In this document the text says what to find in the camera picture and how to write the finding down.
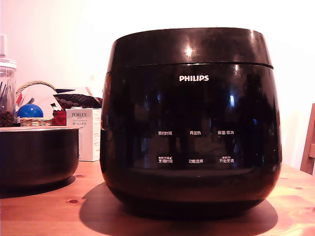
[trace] blue ball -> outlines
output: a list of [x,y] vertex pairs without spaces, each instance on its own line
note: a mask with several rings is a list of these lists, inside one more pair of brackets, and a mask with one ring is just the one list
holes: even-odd
[[41,118],[44,117],[44,113],[41,108],[35,104],[25,104],[20,107],[18,111],[18,117],[20,118]]

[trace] box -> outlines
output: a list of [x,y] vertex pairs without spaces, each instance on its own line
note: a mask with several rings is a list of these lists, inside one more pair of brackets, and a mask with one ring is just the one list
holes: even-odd
[[66,109],[66,117],[67,126],[82,127],[79,130],[79,160],[99,160],[101,109]]

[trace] black pot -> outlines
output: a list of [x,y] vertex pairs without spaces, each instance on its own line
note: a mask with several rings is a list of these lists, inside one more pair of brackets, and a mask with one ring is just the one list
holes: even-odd
[[0,128],[0,188],[28,189],[68,179],[79,164],[79,128]]
[[127,206],[225,216],[262,202],[281,169],[273,67],[248,29],[118,39],[104,88],[100,164]]

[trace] wood grain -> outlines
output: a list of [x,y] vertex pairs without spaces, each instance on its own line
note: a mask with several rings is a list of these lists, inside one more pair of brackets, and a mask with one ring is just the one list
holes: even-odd
[[106,187],[99,162],[80,162],[74,175],[49,192],[2,195],[1,236],[315,236],[315,178],[286,165],[263,203],[242,216],[202,221],[128,213]]

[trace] white wall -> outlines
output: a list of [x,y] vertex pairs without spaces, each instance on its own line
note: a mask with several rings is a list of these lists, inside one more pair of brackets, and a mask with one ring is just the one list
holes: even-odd
[[17,86],[45,80],[102,92],[111,45],[162,28],[241,27],[262,32],[275,67],[283,160],[299,169],[315,102],[314,13],[307,1],[1,0],[1,33],[17,60]]

